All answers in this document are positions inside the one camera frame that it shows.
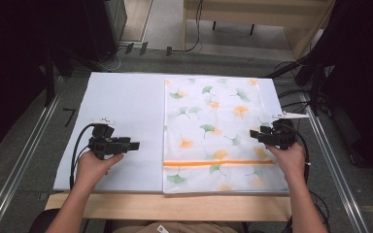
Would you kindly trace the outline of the person's right hand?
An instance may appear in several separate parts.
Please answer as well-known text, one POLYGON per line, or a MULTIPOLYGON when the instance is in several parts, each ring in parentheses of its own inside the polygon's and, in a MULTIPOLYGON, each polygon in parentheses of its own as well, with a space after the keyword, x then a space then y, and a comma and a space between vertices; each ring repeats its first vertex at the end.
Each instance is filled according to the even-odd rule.
POLYGON ((267 145, 266 148, 277 158, 278 164, 284 172, 289 185, 304 183, 305 150, 298 143, 294 143, 287 150, 280 150, 275 146, 267 145))

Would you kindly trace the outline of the wooden table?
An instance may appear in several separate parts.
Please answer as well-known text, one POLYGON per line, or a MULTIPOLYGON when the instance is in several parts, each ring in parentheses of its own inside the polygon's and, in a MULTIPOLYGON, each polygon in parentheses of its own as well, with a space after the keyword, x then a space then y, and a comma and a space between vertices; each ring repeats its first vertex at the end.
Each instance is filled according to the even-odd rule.
POLYGON ((271 195, 95 193, 85 218, 186 221, 287 221, 289 198, 271 195))

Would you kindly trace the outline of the black cabinet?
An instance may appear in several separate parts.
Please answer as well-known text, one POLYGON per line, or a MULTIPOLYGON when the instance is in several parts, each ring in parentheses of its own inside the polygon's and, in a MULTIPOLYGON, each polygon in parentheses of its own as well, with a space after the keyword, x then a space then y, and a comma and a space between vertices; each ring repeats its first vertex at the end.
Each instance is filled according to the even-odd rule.
POLYGON ((123 0, 83 0, 95 61, 106 59, 118 51, 119 42, 127 22, 123 0))

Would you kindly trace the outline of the leaf-print bag with orange zipper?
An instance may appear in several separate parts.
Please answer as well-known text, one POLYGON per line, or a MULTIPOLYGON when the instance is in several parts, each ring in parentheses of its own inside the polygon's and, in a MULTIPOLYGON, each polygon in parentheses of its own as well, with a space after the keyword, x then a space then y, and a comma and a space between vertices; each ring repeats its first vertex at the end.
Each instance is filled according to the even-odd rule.
POLYGON ((275 156, 250 136, 281 112, 268 79, 166 79, 163 192, 286 193, 275 156))

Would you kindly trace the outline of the white table mat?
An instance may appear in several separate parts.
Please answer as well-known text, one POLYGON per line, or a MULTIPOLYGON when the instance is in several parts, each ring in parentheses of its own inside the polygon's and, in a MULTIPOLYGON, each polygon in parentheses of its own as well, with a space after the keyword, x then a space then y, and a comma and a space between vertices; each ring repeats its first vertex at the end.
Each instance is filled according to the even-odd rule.
POLYGON ((54 188, 67 190, 74 153, 91 136, 90 124, 107 120, 115 136, 140 143, 114 166, 99 191, 163 192, 165 80, 216 76, 93 73, 90 75, 73 133, 59 164, 54 188))

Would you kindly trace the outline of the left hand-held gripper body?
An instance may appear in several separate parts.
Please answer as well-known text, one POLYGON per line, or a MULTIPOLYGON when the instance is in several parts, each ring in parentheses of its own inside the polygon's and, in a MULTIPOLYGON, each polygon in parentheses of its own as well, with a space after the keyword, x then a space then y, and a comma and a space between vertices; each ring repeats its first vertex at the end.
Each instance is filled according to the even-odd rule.
POLYGON ((90 124, 93 127, 91 138, 88 140, 88 147, 101 160, 106 155, 127 153, 129 144, 120 143, 119 138, 113 137, 115 129, 105 121, 95 121, 90 124))

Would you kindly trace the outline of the person's left hand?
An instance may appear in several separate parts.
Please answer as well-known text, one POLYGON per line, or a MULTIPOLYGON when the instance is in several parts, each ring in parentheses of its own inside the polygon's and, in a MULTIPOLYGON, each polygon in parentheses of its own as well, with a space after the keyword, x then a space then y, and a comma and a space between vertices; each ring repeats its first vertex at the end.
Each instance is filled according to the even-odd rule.
POLYGON ((92 151, 84 152, 78 162, 73 189, 90 193, 109 170, 123 158, 123 154, 116 154, 106 160, 100 160, 92 151))

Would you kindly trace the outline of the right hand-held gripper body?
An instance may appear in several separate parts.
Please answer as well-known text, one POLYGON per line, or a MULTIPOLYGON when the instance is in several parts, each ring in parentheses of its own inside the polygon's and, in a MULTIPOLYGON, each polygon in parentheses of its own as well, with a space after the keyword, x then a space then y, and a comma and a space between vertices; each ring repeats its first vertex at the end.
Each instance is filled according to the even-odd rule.
POLYGON ((301 138, 300 133, 294 128, 293 120, 308 118, 308 114, 286 113, 273 116, 271 133, 261 133, 258 140, 266 145, 278 146, 281 150, 289 149, 297 139, 301 138))

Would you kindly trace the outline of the black metal stand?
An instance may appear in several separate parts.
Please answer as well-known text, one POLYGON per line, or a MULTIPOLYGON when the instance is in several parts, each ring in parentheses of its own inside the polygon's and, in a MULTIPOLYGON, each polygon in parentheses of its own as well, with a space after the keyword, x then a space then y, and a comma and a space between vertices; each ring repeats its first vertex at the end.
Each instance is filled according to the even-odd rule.
POLYGON ((262 76, 263 79, 276 79, 281 75, 299 67, 294 81, 298 86, 304 86, 308 81, 312 81, 309 93, 309 106, 314 115, 318 116, 318 98, 320 93, 320 81, 324 78, 324 66, 319 63, 318 59, 311 54, 307 54, 298 60, 290 62, 273 73, 262 76))
POLYGON ((55 94, 54 79, 53 79, 53 61, 51 54, 51 46, 47 45, 45 53, 45 76, 46 76, 46 102, 45 106, 48 107, 52 102, 55 94))

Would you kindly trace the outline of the black chair seat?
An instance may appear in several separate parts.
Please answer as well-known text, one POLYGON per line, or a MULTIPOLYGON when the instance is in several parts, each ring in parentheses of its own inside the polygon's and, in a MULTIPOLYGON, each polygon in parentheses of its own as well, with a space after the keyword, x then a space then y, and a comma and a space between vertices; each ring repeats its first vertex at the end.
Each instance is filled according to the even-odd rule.
POLYGON ((33 221, 28 233, 46 233, 47 231, 55 232, 60 228, 56 220, 59 209, 50 209, 42 211, 33 221))

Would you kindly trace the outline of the light wooden bench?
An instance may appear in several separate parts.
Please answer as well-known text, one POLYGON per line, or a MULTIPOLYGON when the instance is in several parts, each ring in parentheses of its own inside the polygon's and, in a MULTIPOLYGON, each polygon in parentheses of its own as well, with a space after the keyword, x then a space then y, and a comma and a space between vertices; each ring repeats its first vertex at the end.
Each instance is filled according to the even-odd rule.
POLYGON ((336 0, 203 0, 202 20, 280 26, 295 59, 325 29, 336 0))

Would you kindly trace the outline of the metal floor rail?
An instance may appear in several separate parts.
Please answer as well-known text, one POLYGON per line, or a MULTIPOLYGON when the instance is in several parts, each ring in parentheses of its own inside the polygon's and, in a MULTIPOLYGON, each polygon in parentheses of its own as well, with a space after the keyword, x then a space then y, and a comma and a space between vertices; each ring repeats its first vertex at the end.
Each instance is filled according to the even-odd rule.
POLYGON ((15 195, 17 187, 19 186, 19 183, 29 166, 33 154, 51 120, 51 116, 53 115, 53 112, 57 107, 59 97, 65 83, 66 81, 64 77, 59 76, 57 78, 53 99, 50 101, 49 105, 42 111, 37 123, 35 124, 31 134, 28 137, 28 140, 26 141, 21 153, 17 158, 17 162, 15 163, 9 177, 6 179, 3 187, 0 190, 0 222, 15 195))
POLYGON ((328 142, 322 124, 310 107, 306 108, 313 131, 320 145, 323 158, 328 167, 329 173, 334 181, 342 205, 350 220, 355 233, 369 233, 367 225, 362 217, 356 199, 348 186, 345 176, 339 166, 335 153, 328 142))

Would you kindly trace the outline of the person's beige trousers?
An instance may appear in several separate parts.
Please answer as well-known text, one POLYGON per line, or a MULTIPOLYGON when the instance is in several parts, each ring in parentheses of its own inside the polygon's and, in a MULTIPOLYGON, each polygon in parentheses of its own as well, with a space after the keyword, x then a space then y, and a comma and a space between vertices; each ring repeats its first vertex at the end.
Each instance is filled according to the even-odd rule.
POLYGON ((112 232, 159 233, 156 229, 160 224, 169 233, 246 233, 240 222, 152 220, 116 220, 112 223, 112 232))

